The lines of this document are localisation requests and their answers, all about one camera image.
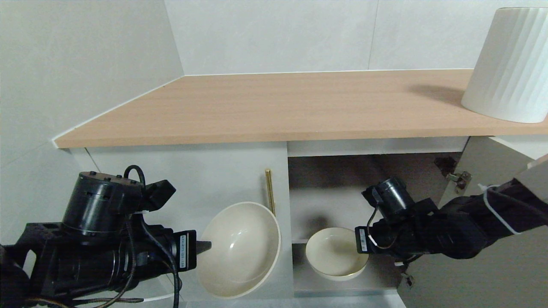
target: large bowl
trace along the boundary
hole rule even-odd
[[[281,246],[278,221],[263,205],[233,204],[222,210],[201,238],[210,250],[198,255],[198,280],[218,298],[237,298],[257,289],[268,278]]]
[[[358,253],[354,231],[327,228],[316,232],[308,240],[306,258],[320,276],[345,281],[363,272],[369,255]]]

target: gold cabinet handle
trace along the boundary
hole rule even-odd
[[[272,170],[265,169],[266,191],[269,194],[269,206],[274,217],[276,217],[276,203],[274,202],[274,192],[272,190]]]

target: white lampshade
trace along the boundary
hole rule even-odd
[[[461,101],[486,116],[521,123],[548,114],[548,8],[500,8]]]

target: cream bowl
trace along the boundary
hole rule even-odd
[[[306,258],[320,276],[345,281],[363,272],[369,255],[358,253],[354,231],[327,228],[316,232],[308,240]]]
[[[215,297],[232,299],[265,282],[278,260],[281,234],[269,209],[241,202],[217,214],[201,241],[212,247],[198,255],[198,281]]]

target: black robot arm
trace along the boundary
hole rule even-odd
[[[128,178],[133,169],[140,181]],[[144,222],[143,211],[160,209],[174,193],[167,180],[146,185],[138,166],[129,166],[124,176],[81,172],[62,222],[29,223],[14,245],[2,247],[2,308],[73,306],[81,302],[77,297],[117,291],[103,308],[140,281],[165,273],[176,278],[178,306],[177,273],[194,269],[196,255],[211,243],[196,241],[195,230],[173,232]],[[27,277],[21,268],[30,250],[36,262]]]
[[[398,178],[362,195],[384,218],[370,226],[373,214],[367,226],[356,227],[358,252],[401,260],[437,253],[469,259],[500,238],[548,225],[548,205],[516,179],[440,209],[430,199],[414,202]]]

